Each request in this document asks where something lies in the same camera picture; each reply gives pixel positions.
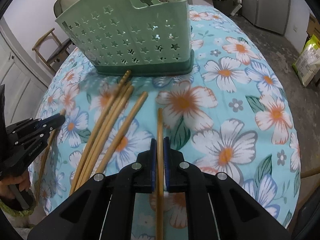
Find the chair seat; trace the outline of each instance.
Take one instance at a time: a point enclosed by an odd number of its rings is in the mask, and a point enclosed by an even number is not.
[[[57,49],[51,54],[51,56],[47,59],[47,62],[49,64],[51,64],[52,62],[54,62],[58,55],[65,51],[67,49],[67,47],[69,47],[72,44],[72,40],[71,39],[66,39],[61,45],[59,45],[59,47],[57,47]]]

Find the human hand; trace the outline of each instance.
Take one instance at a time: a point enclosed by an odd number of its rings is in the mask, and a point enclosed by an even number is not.
[[[0,181],[0,197],[15,199],[14,194],[9,189],[9,185],[19,184],[19,191],[28,190],[31,186],[29,172],[25,171],[21,176],[9,176]]]

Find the wooden chair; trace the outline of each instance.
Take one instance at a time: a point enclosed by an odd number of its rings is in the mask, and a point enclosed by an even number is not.
[[[48,68],[50,68],[52,71],[54,71],[56,73],[56,71],[50,66],[54,61],[59,61],[59,56],[60,54],[62,54],[63,52],[67,53],[69,55],[69,53],[67,52],[67,48],[72,44],[71,39],[67,39],[65,40],[63,43],[61,43],[59,41],[59,39],[57,38],[57,36],[53,33],[54,28],[52,28],[50,31],[48,31],[45,35],[43,35],[37,42],[36,44],[33,46],[32,50],[34,50],[36,52],[36,54],[38,54],[39,58],[48,66]],[[38,47],[44,42],[45,38],[48,37],[50,34],[52,34],[53,38],[57,41],[57,43],[59,44],[59,46],[57,47],[57,49],[51,54],[51,56],[45,60],[44,57],[42,57],[42,55],[40,54]]]

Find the dark green basket base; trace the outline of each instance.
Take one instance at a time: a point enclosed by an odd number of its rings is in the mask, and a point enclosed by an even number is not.
[[[132,76],[155,77],[185,75],[192,71],[194,51],[191,50],[190,58],[184,62],[131,65],[131,66],[94,66],[101,75],[123,76],[129,69]]]

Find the concrete floor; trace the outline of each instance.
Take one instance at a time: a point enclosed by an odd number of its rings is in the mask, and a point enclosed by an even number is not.
[[[285,37],[257,28],[242,16],[230,18],[258,47],[284,87],[298,134],[301,172],[320,166],[320,90],[313,81],[307,88],[300,84],[291,67],[299,53]],[[297,209],[319,181],[320,175],[301,181]]]

